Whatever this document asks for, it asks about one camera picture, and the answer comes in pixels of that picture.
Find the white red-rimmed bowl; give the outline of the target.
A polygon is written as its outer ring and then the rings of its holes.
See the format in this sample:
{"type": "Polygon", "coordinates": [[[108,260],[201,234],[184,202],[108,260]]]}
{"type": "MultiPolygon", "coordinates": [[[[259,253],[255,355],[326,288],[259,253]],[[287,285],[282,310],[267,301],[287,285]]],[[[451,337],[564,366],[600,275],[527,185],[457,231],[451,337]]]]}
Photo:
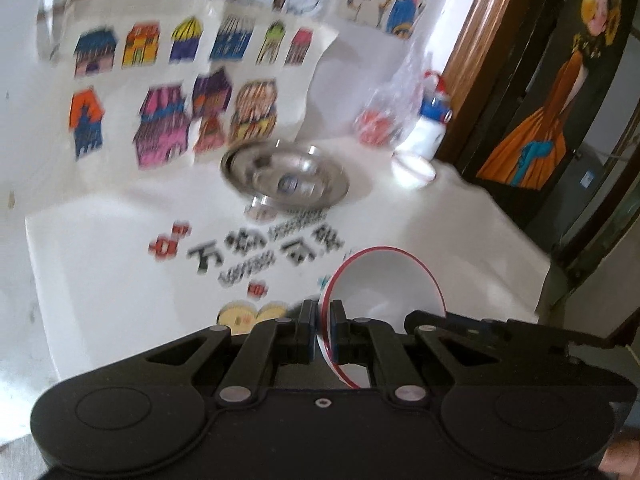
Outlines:
{"type": "Polygon", "coordinates": [[[319,304],[320,349],[332,372],[352,389],[370,386],[360,365],[338,365],[332,349],[330,303],[340,300],[345,314],[383,321],[402,334],[405,318],[415,310],[443,318],[446,304],[430,269],[416,256],[392,246],[373,246],[355,252],[337,268],[323,289],[319,304]]]}
{"type": "Polygon", "coordinates": [[[411,152],[393,152],[390,166],[396,183],[407,190],[425,188],[436,179],[434,166],[411,152]]]}

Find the grey appliance with sticker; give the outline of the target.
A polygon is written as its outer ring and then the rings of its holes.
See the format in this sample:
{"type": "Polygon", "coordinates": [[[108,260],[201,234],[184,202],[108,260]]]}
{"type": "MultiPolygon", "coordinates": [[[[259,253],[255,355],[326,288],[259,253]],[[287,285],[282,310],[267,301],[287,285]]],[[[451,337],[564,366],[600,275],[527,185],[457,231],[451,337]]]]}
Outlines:
{"type": "Polygon", "coordinates": [[[627,160],[624,155],[602,152],[583,143],[527,226],[529,238],[547,254],[561,250],[588,219],[597,192],[611,171],[627,160]]]}

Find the white blue water bottle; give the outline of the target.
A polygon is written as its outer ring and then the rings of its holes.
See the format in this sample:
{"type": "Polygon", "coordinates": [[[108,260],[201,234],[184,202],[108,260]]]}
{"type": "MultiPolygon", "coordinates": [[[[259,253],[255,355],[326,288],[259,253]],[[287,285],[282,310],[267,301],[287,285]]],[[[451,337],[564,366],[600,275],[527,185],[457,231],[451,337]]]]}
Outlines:
{"type": "Polygon", "coordinates": [[[424,73],[423,99],[418,116],[396,146],[396,152],[409,152],[426,160],[435,157],[452,118],[450,95],[444,77],[428,70],[424,73]]]}

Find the clear plastic bag red contents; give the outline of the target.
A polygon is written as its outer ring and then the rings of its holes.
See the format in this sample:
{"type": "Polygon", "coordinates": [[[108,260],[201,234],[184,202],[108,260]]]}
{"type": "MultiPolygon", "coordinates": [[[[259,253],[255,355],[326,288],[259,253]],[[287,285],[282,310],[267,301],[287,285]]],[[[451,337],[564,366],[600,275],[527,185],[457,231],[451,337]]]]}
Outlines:
{"type": "Polygon", "coordinates": [[[388,81],[372,92],[352,124],[358,142],[370,148],[393,145],[420,110],[424,73],[431,68],[426,38],[414,35],[408,51],[388,81]]]}

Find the houses drawing paper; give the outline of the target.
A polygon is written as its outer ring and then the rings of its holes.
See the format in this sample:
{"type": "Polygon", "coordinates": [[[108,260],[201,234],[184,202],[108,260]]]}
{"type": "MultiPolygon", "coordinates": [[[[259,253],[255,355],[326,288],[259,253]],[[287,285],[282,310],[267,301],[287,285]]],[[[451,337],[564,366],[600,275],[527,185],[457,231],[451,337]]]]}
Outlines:
{"type": "Polygon", "coordinates": [[[293,140],[336,36],[226,0],[76,0],[56,51],[64,133],[118,174],[293,140]]]}

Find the orange dress woman painting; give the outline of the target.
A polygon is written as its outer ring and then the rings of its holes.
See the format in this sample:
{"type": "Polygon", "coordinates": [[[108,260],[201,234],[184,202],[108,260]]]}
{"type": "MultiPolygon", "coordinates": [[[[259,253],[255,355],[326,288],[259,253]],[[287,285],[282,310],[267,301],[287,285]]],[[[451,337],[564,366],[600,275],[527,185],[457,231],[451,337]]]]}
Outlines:
{"type": "Polygon", "coordinates": [[[480,180],[541,190],[566,155],[564,126],[577,97],[610,52],[622,21],[623,0],[570,0],[556,31],[562,37],[553,53],[562,64],[536,108],[494,148],[477,171],[480,180]]]}

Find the brown wooden door frame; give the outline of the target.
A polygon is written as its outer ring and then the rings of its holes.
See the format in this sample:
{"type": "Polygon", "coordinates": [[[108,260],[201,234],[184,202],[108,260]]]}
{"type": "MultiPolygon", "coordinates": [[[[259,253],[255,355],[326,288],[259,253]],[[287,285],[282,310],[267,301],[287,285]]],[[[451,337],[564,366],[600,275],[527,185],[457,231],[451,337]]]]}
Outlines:
{"type": "Polygon", "coordinates": [[[457,165],[471,129],[506,58],[518,0],[473,0],[444,71],[454,117],[436,158],[457,165]]]}

